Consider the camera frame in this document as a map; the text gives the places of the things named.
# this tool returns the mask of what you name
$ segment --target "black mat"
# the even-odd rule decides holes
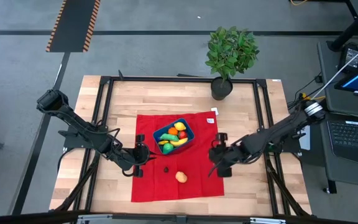
[[[47,52],[87,52],[99,6],[100,0],[64,0]]]

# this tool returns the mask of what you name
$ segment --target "wooden table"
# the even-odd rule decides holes
[[[91,121],[100,76],[84,76],[75,112]],[[274,122],[288,115],[280,80],[267,80]],[[264,123],[267,117],[261,97]],[[106,95],[102,97],[101,118]],[[121,82],[115,81],[108,116],[110,129],[120,127],[118,139],[124,147],[133,147],[137,114],[181,114],[210,111],[218,108],[218,131],[228,133],[228,143],[258,128],[252,85],[235,83],[232,93],[222,101],[211,97],[210,83],[192,82]],[[50,208],[58,207],[78,182],[84,150],[67,154],[60,166]],[[296,201],[311,213],[301,165],[291,154],[283,153],[282,167],[285,183]],[[124,177],[120,168],[101,158],[94,189],[92,212],[153,213],[188,215],[271,216],[267,175],[263,159],[251,165],[234,165],[233,176],[224,179],[224,196],[189,198],[157,202],[132,203],[132,178]],[[84,187],[80,208],[85,207],[88,186]],[[278,208],[283,213],[280,191],[276,186]]]

